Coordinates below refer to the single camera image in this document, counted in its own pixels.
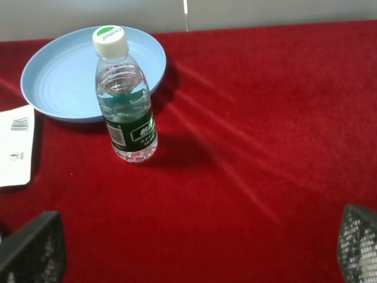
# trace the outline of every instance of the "white card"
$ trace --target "white card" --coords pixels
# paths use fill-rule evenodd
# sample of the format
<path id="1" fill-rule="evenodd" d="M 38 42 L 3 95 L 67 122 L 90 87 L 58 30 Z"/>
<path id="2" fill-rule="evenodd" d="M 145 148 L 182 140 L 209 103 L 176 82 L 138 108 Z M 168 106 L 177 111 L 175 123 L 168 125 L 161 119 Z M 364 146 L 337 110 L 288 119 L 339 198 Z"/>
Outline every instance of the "white card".
<path id="1" fill-rule="evenodd" d="M 34 124 L 30 105 L 0 112 L 0 187 L 30 181 Z"/>

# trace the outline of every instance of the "water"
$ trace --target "water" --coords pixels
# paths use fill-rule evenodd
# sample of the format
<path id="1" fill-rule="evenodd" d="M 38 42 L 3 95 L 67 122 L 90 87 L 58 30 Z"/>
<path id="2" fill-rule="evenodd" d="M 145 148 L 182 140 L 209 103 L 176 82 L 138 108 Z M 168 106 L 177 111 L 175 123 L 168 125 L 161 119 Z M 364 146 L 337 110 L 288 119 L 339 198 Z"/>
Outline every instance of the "water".
<path id="1" fill-rule="evenodd" d="M 157 132 L 149 87 L 131 55 L 118 63 L 100 60 L 97 98 L 116 154 L 128 162 L 142 162 L 155 152 Z"/>

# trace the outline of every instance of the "bottle label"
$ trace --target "bottle label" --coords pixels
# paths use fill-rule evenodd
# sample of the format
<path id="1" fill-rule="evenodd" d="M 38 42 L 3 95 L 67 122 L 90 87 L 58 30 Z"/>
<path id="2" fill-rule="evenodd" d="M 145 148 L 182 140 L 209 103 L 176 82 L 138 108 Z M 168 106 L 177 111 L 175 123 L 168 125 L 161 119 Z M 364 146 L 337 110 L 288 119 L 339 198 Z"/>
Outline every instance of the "bottle label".
<path id="1" fill-rule="evenodd" d="M 130 123 L 117 123 L 105 118 L 113 145 L 124 152 L 138 152 L 147 148 L 156 138 L 153 112 Z"/>

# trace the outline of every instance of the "table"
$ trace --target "table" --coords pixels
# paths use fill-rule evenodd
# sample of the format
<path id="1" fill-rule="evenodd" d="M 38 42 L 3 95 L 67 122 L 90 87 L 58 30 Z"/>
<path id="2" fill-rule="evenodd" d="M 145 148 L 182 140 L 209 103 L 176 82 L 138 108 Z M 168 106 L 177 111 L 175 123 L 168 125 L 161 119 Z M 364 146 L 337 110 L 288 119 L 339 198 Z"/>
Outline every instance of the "table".
<path id="1" fill-rule="evenodd" d="M 65 282 L 344 282 L 346 203 L 377 209 L 377 22 L 156 34 L 159 146 L 127 164 L 103 124 L 37 115 L 8 233 L 61 212 Z M 48 41 L 0 44 L 0 110 Z"/>

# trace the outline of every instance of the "barcode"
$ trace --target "barcode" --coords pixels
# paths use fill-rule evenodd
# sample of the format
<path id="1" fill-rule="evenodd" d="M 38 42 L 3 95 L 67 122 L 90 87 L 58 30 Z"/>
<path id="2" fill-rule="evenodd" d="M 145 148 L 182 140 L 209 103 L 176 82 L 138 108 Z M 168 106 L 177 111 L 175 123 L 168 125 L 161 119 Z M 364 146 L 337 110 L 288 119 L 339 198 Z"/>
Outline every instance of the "barcode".
<path id="1" fill-rule="evenodd" d="M 108 131 L 110 133 L 111 139 L 114 143 L 119 144 L 120 146 L 125 146 L 124 136 L 121 129 L 116 129 L 107 125 Z"/>
<path id="2" fill-rule="evenodd" d="M 29 130 L 28 118 L 13 120 L 11 131 L 27 131 Z"/>

